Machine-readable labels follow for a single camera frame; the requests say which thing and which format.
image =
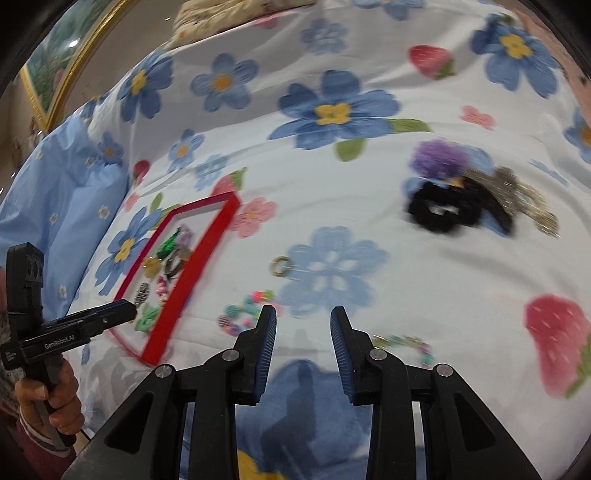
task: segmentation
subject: strawberry print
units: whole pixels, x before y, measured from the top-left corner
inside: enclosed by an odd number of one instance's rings
[[[448,50],[431,45],[415,45],[409,48],[408,58],[421,75],[431,80],[442,80],[455,75],[454,58]]]
[[[246,167],[222,177],[213,187],[211,196],[220,195],[227,192],[238,192],[242,188],[242,178],[246,172]]]
[[[525,307],[525,327],[538,351],[546,393],[570,398],[589,374],[591,323],[575,302],[544,295]]]

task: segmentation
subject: floral bedsheet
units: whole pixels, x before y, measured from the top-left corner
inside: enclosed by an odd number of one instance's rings
[[[131,189],[72,303],[110,301],[166,211],[242,207],[163,361],[201,364],[278,306],[267,393],[237,410],[243,479],[364,478],[370,415],[346,402],[329,313],[414,365],[453,365],[541,476],[591,432],[591,129],[557,64],[490,2],[321,0],[157,50],[74,116]],[[560,225],[453,235],[409,221],[426,181],[509,167]],[[270,273],[289,257],[284,277]],[[71,352],[96,431],[147,370],[108,335]]]

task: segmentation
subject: painting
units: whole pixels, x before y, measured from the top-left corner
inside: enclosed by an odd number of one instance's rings
[[[80,69],[132,2],[78,0],[25,63],[21,79],[44,132],[61,122],[61,109]]]

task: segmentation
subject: colorful bead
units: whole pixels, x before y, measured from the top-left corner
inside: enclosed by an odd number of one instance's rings
[[[236,325],[235,323],[231,324],[228,327],[228,334],[232,335],[233,337],[237,337],[238,335],[240,335],[240,328],[238,328],[238,325]]]
[[[220,326],[220,328],[224,328],[230,325],[230,319],[224,315],[220,315],[217,318],[217,324]]]
[[[252,293],[252,301],[255,303],[261,303],[265,300],[265,293],[261,291],[255,291]]]
[[[256,315],[259,312],[259,308],[251,303],[242,306],[242,310],[250,315]]]
[[[228,318],[235,319],[238,317],[239,313],[240,308],[238,308],[236,305],[226,305],[226,308],[224,308],[224,315],[226,315]]]
[[[381,337],[379,335],[372,336],[372,343],[374,347],[387,350],[388,347],[396,346],[407,346],[414,348],[421,353],[421,365],[424,368],[432,368],[434,365],[435,357],[431,354],[431,346],[428,343],[423,342],[418,337],[409,337],[404,335],[399,337],[397,335],[391,335],[388,338]]]
[[[272,290],[254,291],[250,295],[246,295],[239,305],[226,305],[224,314],[218,317],[217,324],[228,335],[238,336],[240,332],[254,328],[261,314],[261,304],[273,299],[275,294]],[[277,315],[281,314],[280,306],[275,307]],[[240,314],[244,313],[249,316],[236,323]]]

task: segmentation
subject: pink flower print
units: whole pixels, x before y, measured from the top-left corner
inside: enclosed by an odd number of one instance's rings
[[[261,17],[257,20],[255,20],[252,25],[256,26],[256,27],[261,27],[264,28],[265,30],[270,30],[272,28],[275,28],[277,25],[279,25],[279,17],[281,16],[281,13],[276,13],[276,14],[271,14],[271,15],[265,15],[264,17]]]
[[[275,216],[276,208],[275,202],[266,202],[263,197],[255,198],[234,217],[230,230],[237,230],[240,238],[254,235],[258,232],[260,223]]]
[[[466,105],[462,108],[462,111],[464,114],[460,117],[460,119],[464,120],[465,122],[480,125],[487,130],[493,130],[496,125],[495,119],[492,116],[478,111],[478,109],[474,108],[473,106]]]
[[[123,204],[123,210],[125,210],[126,212],[129,212],[135,205],[135,202],[137,202],[139,199],[139,195],[135,192],[133,192],[131,195],[129,195],[126,199],[125,199],[125,203]]]

